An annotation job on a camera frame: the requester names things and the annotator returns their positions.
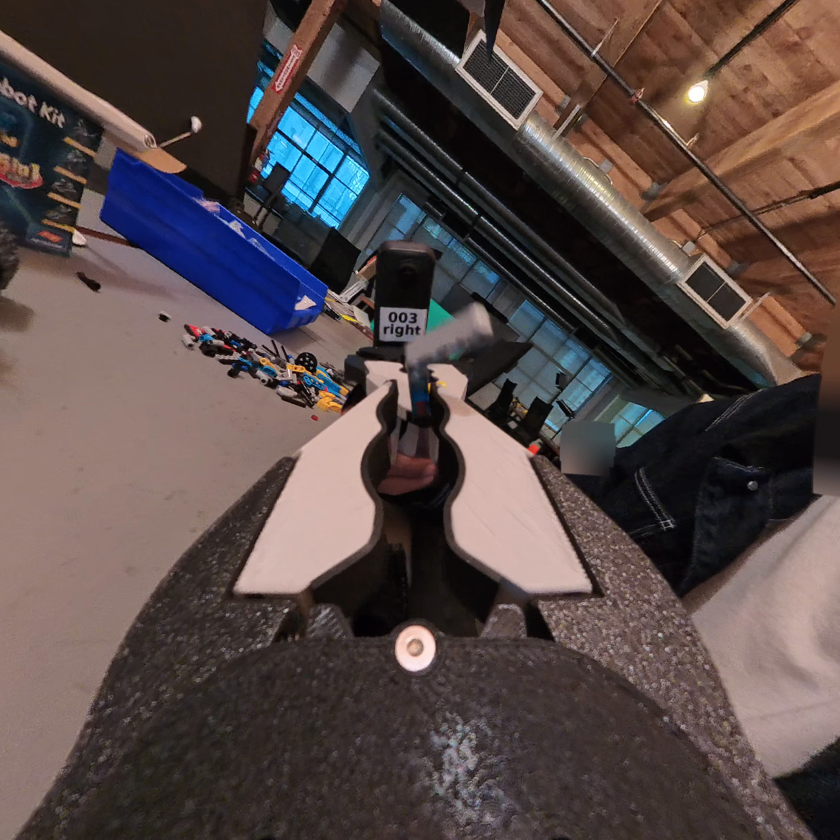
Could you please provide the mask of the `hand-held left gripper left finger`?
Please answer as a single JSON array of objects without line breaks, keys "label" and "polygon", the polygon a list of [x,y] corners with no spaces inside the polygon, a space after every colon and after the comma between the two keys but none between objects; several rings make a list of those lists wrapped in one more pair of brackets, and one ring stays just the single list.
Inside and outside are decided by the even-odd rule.
[{"label": "hand-held left gripper left finger", "polygon": [[296,599],[373,550],[398,420],[397,383],[387,380],[297,452],[235,595]]}]

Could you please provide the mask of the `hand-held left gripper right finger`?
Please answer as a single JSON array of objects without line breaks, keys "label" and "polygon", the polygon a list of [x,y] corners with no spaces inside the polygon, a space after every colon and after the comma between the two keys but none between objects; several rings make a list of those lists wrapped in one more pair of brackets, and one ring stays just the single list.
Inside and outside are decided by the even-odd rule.
[{"label": "hand-held left gripper right finger", "polygon": [[434,389],[438,435],[455,453],[444,530],[460,559],[525,601],[590,595],[593,583],[525,447]]}]

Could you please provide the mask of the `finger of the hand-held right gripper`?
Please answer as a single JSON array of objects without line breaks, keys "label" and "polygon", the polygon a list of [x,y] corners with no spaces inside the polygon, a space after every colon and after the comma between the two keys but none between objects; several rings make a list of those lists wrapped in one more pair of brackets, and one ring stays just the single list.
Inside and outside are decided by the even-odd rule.
[{"label": "finger of the hand-held right gripper", "polygon": [[394,382],[399,396],[409,396],[410,385],[407,372],[402,362],[387,360],[363,360],[364,390],[370,396],[375,390],[388,382]]},{"label": "finger of the hand-held right gripper", "polygon": [[439,401],[464,401],[467,375],[452,364],[436,363],[427,366],[429,399]]}]

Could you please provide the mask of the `grey bent perforated beam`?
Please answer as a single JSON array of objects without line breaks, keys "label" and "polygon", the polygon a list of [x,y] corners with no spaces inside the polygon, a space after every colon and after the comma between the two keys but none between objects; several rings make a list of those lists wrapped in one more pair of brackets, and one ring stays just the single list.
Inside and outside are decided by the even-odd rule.
[{"label": "grey bent perforated beam", "polygon": [[473,303],[432,332],[407,343],[404,365],[407,370],[423,365],[445,363],[461,354],[480,350],[494,343],[489,312]]}]

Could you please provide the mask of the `pile of small brick pieces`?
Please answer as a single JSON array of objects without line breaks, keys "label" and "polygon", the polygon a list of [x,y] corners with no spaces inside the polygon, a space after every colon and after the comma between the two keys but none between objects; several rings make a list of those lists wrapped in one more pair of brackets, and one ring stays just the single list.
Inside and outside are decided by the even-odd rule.
[{"label": "pile of small brick pieces", "polygon": [[318,372],[309,374],[295,365],[298,354],[276,342],[258,345],[234,332],[191,323],[183,326],[182,342],[221,364],[229,378],[246,376],[285,403],[321,413],[341,413],[347,403],[350,388],[335,366],[318,362]]}]

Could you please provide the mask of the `black monitor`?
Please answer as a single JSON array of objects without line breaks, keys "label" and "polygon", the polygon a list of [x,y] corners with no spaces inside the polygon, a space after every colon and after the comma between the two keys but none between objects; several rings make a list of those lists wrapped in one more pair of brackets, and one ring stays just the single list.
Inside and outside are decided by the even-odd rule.
[{"label": "black monitor", "polygon": [[340,294],[351,282],[360,253],[360,248],[331,227],[308,270],[330,291]]}]

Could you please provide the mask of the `clear plastic bags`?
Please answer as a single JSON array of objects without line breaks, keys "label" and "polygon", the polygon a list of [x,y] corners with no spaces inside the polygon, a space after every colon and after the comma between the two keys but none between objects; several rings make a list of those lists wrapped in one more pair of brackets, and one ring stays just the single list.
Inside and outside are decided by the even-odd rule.
[{"label": "clear plastic bags", "polygon": [[250,225],[243,222],[239,217],[235,216],[232,212],[228,211],[223,204],[207,199],[203,196],[195,196],[193,200],[206,212],[213,215],[219,222],[225,224],[228,228],[233,230],[242,239],[267,253],[266,241],[261,234],[254,230]]}]

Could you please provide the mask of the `dark denim jacket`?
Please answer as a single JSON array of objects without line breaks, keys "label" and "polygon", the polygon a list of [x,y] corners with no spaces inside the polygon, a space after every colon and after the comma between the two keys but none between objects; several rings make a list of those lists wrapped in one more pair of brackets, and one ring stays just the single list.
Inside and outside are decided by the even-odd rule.
[{"label": "dark denim jacket", "polygon": [[570,479],[686,596],[818,498],[821,385],[808,374],[689,405],[618,448],[607,476]]}]

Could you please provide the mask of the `white shirt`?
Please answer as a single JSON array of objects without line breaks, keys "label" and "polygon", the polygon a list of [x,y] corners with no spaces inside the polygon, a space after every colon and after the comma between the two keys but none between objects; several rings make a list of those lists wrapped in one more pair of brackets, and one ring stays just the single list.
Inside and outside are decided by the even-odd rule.
[{"label": "white shirt", "polygon": [[767,531],[683,605],[768,775],[838,740],[838,498]]}]

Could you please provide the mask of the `black ceiling pipe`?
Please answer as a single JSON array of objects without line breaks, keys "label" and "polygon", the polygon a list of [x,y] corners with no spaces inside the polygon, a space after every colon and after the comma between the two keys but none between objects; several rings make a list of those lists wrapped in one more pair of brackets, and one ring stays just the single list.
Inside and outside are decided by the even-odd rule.
[{"label": "black ceiling pipe", "polygon": [[708,163],[704,162],[687,144],[673,126],[667,122],[662,115],[644,99],[641,88],[632,87],[627,80],[617,71],[609,61],[604,59],[596,47],[589,42],[574,28],[569,20],[564,17],[550,2],[538,1],[537,5],[545,12],[561,32],[572,42],[572,44],[601,72],[605,77],[615,84],[624,94],[632,106],[639,110],[647,121],[656,127],[667,141],[688,161],[690,174],[699,174],[702,185],[709,185],[719,193],[737,211],[739,217],[748,222],[764,239],[766,239],[780,255],[814,288],[818,294],[832,307],[835,307],[837,300],[828,288],[816,278],[805,264],[785,245],[760,219],[760,217],[714,172]]}]

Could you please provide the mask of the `dark backdrop screen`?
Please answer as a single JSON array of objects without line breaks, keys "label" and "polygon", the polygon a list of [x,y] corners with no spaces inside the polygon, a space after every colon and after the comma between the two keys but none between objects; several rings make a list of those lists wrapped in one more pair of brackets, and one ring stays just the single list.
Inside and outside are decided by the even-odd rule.
[{"label": "dark backdrop screen", "polygon": [[2,31],[171,147],[215,197],[244,178],[267,1],[2,1]]}]

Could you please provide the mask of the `dark blue printed cardboard box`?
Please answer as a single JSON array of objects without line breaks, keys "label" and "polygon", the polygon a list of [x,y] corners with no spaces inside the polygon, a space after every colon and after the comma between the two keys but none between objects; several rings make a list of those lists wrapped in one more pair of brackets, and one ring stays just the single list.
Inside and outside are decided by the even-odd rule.
[{"label": "dark blue printed cardboard box", "polygon": [[21,245],[67,257],[103,129],[1,63],[1,216]]}]

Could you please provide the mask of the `white backdrop base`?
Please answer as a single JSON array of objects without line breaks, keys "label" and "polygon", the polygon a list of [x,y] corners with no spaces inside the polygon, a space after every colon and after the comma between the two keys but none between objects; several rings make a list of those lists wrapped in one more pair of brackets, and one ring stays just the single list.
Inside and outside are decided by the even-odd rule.
[{"label": "white backdrop base", "polygon": [[166,141],[158,141],[152,132],[128,115],[77,84],[14,38],[1,32],[2,58],[27,73],[38,83],[55,93],[63,101],[81,111],[103,129],[104,139],[115,149],[127,152],[154,169],[178,175],[187,166],[166,148],[199,133],[203,122],[196,115],[190,119],[190,129]]}]

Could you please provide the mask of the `silver ventilation duct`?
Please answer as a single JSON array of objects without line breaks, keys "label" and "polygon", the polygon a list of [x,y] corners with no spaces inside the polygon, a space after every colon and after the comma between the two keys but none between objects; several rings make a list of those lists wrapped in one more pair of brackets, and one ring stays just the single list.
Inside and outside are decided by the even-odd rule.
[{"label": "silver ventilation duct", "polygon": [[791,382],[804,374],[749,318],[736,315],[720,324],[713,310],[686,294],[680,282],[703,260],[688,257],[661,234],[566,139],[554,140],[545,119],[534,114],[513,129],[457,72],[455,53],[394,3],[381,3],[379,22],[384,41],[619,258],[690,334],[756,385]]}]

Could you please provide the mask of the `white duct vent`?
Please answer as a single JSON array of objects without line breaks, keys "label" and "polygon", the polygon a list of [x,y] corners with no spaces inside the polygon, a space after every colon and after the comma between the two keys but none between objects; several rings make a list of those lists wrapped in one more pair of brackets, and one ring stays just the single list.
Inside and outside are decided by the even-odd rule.
[{"label": "white duct vent", "polygon": [[706,255],[694,259],[676,285],[722,329],[740,322],[753,305],[750,294]]},{"label": "white duct vent", "polygon": [[481,28],[467,42],[456,72],[515,131],[543,97],[537,83],[498,47],[488,50],[487,34]]}]

